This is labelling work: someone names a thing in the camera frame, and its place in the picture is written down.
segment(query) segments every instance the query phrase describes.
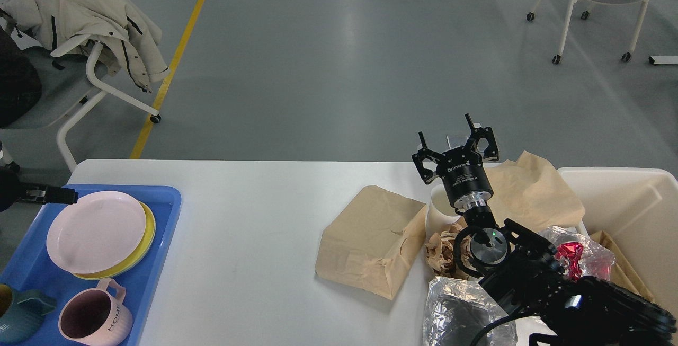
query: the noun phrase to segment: printed text on mug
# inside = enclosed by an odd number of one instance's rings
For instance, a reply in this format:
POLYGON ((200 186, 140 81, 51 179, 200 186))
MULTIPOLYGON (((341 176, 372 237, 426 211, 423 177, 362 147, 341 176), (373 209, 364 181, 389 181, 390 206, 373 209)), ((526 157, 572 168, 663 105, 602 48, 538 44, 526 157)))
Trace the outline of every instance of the printed text on mug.
POLYGON ((113 330, 113 328, 115 327, 115 324, 118 323, 118 320, 119 320, 119 319, 120 319, 120 307, 119 307, 119 306, 116 306, 115 317, 113 318, 113 323, 111 324, 111 326, 109 326, 109 331, 112 331, 112 330, 113 330))

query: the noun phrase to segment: plastic bag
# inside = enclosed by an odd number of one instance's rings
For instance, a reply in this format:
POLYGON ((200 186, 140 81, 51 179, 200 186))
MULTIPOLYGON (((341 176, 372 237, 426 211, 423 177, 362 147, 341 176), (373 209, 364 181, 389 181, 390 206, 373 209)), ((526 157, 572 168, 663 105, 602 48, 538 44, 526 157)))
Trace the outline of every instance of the plastic bag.
MULTIPOLYGON (((506 312, 476 281, 436 277, 429 283, 424 312, 426 346, 467 346, 483 327, 506 312)), ((478 346, 514 346, 515 323, 496 327, 478 346)))
MULTIPOLYGON (((610 280, 610 271, 614 265, 614 253, 593 240, 579 233, 569 232, 561 227, 551 226, 541 230, 538 235, 552 242, 558 247, 564 243, 579 242, 584 246, 578 267, 581 276, 596 276, 597 278, 610 280)), ((560 259, 561 265, 566 268, 566 276, 569 275, 569 267, 566 259, 560 259)))

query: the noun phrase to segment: mug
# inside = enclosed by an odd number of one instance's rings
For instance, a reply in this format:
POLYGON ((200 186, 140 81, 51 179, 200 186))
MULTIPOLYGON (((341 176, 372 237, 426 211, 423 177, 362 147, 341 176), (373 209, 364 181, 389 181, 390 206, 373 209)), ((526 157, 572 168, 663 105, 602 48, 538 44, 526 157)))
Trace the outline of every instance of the mug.
POLYGON ((17 343, 32 336, 56 300, 37 289, 19 292, 0 283, 0 342, 17 343))
POLYGON ((71 341, 89 346, 116 346, 131 331, 132 317, 123 306, 126 290, 114 279, 104 278, 96 288, 73 296, 59 315, 59 331, 71 341), (115 296, 107 292, 112 286, 115 296))
POLYGON ((431 199, 429 208, 426 212, 426 240, 428 242, 431 235, 440 232, 443 227, 457 223, 460 216, 454 212, 450 205, 450 199, 445 192, 445 186, 438 184, 431 190, 431 199))

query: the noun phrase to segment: blue tray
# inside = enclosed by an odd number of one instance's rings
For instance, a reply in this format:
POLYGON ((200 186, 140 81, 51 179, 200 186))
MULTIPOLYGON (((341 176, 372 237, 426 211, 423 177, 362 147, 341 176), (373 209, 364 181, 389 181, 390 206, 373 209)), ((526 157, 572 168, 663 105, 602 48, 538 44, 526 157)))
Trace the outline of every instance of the blue tray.
MULTIPOLYGON (((134 268, 114 277, 127 289, 123 304, 134 317, 131 332, 121 345, 136 346, 144 329, 150 302, 153 299, 160 271, 162 271, 179 218, 181 194, 175 188, 166 186, 70 184, 66 187, 75 189, 81 197, 97 191, 125 192, 144 202, 153 211, 155 237, 148 254, 134 268)), ((50 346, 79 344, 61 336, 58 327, 59 314, 71 297, 82 290, 94 288, 97 281, 76 278, 61 270, 49 258, 46 247, 47 233, 51 222, 63 208, 65 208, 64 204, 50 203, 40 209, 24 240, 0 276, 1 283, 6 283, 17 290, 39 289, 57 300, 56 309, 44 317, 44 323, 36 334, 17 344, 49 344, 50 346)))

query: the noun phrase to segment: yellow floor line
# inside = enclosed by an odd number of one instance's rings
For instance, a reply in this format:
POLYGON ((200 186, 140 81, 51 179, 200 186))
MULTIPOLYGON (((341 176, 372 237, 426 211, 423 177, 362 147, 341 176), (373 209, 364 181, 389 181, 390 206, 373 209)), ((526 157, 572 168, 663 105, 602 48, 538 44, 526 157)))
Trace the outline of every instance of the yellow floor line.
MULTIPOLYGON (((205 3, 205 0, 198 0, 195 3, 195 7, 193 8, 193 13, 191 13, 191 17, 189 18, 189 22, 186 24, 186 28, 184 28, 184 34, 181 36, 181 40, 179 40, 179 46, 176 47, 176 51, 174 51, 174 57, 172 58, 172 62, 169 64, 169 75, 165 77, 163 80, 162 85, 160 85, 160 89, 158 90, 158 94, 155 97, 155 101, 153 101, 153 108, 160 110, 160 107, 163 104, 163 101, 165 100, 165 96, 167 95, 167 90, 170 88, 170 84, 172 83, 172 79, 174 78, 174 73, 176 72, 177 67, 179 67, 179 61, 181 61, 181 57, 184 55, 184 49, 186 49, 186 44, 189 42, 189 38, 191 37, 191 33, 193 33, 193 27, 195 26, 195 22, 198 20, 198 15, 200 15, 200 10, 203 8, 203 3, 205 3)), ((141 129, 141 132, 139 133, 139 138, 136 140, 136 144, 134 145, 134 149, 131 151, 131 155, 129 155, 130 159, 138 159, 141 158, 141 153, 144 151, 144 146, 146 146, 146 141, 148 140, 148 136, 150 135, 150 131, 153 128, 153 123, 146 118, 146 122, 144 123, 144 126, 141 129)))

